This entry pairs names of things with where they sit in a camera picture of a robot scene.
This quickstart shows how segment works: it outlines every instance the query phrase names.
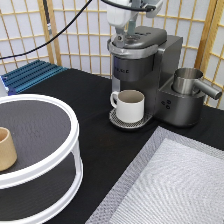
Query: black table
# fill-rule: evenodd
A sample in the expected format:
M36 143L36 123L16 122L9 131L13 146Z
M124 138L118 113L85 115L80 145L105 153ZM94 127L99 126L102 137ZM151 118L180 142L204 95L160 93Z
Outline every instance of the black table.
M80 124L84 178L72 202L49 224L87 221L158 126L224 150L224 111L205 107L192 128L154 120L137 132L122 132L109 122L111 80L75 69L64 71L24 91L56 97L75 111Z

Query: gray mat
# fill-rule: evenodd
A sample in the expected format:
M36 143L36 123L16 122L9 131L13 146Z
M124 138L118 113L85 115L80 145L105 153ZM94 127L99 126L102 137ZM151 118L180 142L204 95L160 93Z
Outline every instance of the gray mat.
M165 139L111 224L222 224L224 161Z
M31 166L55 152L67 139L71 123L60 107L25 100L0 104L0 127L10 130L18 155L17 162L1 175Z
M197 149L201 152L207 153L208 155L224 159L224 153L222 151L159 127L156 129L136 158L128 166L117 183L98 206L96 211L92 214L89 220L87 220L86 224L109 223L110 218L165 138L190 148Z

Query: black cable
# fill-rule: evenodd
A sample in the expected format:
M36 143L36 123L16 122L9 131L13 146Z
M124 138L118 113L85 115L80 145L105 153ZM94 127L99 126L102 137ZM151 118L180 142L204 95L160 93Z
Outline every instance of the black cable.
M114 2L110 2L108 0L101 0L101 1L106 3L107 5L111 5L111 6L114 6L116 8L119 8L119 9L125 9L125 10L129 10L129 11L134 11L134 12L151 12L151 10L156 9L156 7L152 6L152 5L148 5L146 8L135 8L135 7L120 5L120 4L117 4L117 3L114 3Z
M19 56L23 56L23 55L27 55L27 54L30 54L48 44L50 44L53 40L55 40L58 36L60 36L65 30L68 29L69 26L72 25L72 23L74 23L76 21L76 19L80 16L80 14L86 9L86 7L92 2L92 0L89 0L84 6L83 8L79 11L79 13L74 17L74 19L62 30L60 31L57 35L55 35L52 39L50 39L48 42L46 42L45 44L42 44L41 46L33 49L33 50L30 50L28 52L25 52L25 53L22 53L22 54L17 54L17 55L12 55L12 56L7 56L7 57L2 57L0 58L0 60L3 60L3 59L7 59L7 58L15 58L15 57L19 57Z

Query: drip tray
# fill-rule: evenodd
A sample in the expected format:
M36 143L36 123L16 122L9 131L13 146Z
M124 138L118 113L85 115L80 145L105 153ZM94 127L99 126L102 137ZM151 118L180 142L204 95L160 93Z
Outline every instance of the drip tray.
M110 111L109 119L110 119L110 122L114 126L120 128L120 129L123 129L126 131L135 131L137 129L144 127L152 119L152 115L145 114L144 117L138 122L125 123L117 118L116 109L113 109L112 111Z

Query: metal pitcher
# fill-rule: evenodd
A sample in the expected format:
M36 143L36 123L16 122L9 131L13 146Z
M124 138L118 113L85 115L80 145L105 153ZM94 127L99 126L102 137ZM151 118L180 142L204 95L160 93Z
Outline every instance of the metal pitcher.
M222 92L207 85L201 79L203 73L195 68L179 68L174 73L173 90L183 95L195 95L199 91L217 100Z

